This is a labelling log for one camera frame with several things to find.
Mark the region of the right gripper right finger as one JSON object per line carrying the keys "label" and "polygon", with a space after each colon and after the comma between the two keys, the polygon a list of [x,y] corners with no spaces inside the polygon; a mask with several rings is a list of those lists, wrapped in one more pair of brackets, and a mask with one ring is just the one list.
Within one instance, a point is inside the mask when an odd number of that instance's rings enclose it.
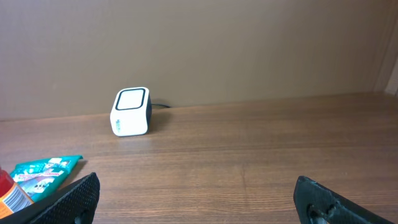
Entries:
{"label": "right gripper right finger", "polygon": [[393,224],[303,175],[293,198],[301,224]]}

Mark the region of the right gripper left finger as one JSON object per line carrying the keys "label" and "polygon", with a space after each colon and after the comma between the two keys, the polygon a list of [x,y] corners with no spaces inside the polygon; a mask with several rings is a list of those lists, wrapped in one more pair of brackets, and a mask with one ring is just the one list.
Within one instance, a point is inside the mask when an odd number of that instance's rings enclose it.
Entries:
{"label": "right gripper left finger", "polygon": [[1,219],[1,224],[92,224],[100,199],[96,173]]}

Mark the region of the green 3M gloves packet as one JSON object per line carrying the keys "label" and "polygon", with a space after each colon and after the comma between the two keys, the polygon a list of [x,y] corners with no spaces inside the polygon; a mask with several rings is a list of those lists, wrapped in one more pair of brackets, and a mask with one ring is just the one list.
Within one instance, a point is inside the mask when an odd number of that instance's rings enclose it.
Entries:
{"label": "green 3M gloves packet", "polygon": [[61,156],[17,164],[12,179],[33,202],[52,195],[83,159],[82,155]]}

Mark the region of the green cap sauce bottle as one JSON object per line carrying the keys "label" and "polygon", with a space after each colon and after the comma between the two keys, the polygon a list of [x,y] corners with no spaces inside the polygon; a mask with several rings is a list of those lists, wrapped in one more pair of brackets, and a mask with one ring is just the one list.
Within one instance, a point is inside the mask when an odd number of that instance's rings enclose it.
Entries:
{"label": "green cap sauce bottle", "polygon": [[0,219],[8,217],[33,204],[32,199],[23,191],[17,182],[1,169],[1,207]]}

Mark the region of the white barcode scanner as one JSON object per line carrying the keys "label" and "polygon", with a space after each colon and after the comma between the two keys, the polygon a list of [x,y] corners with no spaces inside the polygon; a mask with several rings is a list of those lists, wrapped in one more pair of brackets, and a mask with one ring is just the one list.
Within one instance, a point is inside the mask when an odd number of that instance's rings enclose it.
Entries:
{"label": "white barcode scanner", "polygon": [[149,130],[151,116],[149,89],[125,88],[116,95],[109,117],[111,129],[118,137],[143,135]]}

